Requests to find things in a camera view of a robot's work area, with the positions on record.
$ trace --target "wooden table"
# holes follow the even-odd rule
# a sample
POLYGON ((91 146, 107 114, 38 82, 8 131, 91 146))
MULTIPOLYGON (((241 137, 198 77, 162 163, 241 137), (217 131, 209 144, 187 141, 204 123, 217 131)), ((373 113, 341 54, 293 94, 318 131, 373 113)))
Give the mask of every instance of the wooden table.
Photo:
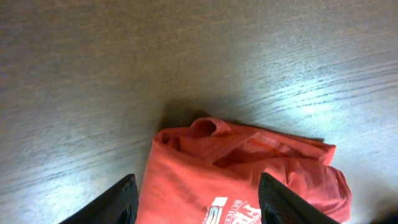
POLYGON ((151 137, 204 112, 336 144, 351 223, 397 207, 396 0, 5 0, 0 16, 0 223, 140 184, 151 137))

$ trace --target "folded shirt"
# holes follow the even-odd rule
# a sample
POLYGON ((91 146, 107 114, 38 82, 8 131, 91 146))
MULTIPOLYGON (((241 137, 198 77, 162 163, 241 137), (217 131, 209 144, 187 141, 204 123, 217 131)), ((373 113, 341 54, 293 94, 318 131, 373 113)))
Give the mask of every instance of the folded shirt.
POLYGON ((136 223, 261 223, 263 172, 344 222, 352 194, 343 173, 330 166, 335 150, 312 139, 217 118, 161 130, 147 161, 136 223))

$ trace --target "black object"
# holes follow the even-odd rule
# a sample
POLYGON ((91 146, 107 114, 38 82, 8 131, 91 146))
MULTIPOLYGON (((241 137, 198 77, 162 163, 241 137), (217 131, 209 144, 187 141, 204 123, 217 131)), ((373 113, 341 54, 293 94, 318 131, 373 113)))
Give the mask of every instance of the black object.
POLYGON ((61 222, 133 224, 138 210, 136 177, 129 174, 79 212, 61 222))
POLYGON ((263 224, 337 223, 268 173, 261 175, 259 202, 263 224))

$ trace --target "wood grain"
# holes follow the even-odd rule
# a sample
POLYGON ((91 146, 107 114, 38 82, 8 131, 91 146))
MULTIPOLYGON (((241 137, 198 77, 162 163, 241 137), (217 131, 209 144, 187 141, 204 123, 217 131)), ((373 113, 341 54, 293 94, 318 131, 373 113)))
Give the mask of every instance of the wood grain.
POLYGON ((5 0, 0 222, 57 223, 197 111, 336 144, 350 223, 398 205, 398 1, 5 0))

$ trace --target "red t-shirt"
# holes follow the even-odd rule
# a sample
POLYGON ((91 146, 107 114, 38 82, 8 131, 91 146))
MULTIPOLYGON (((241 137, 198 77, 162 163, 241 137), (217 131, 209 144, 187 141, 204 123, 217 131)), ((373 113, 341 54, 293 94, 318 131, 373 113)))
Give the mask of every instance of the red t-shirt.
POLYGON ((153 140, 136 223, 261 223, 262 172, 346 221, 352 194, 341 171, 330 167, 335 149, 216 118, 164 129, 153 140))

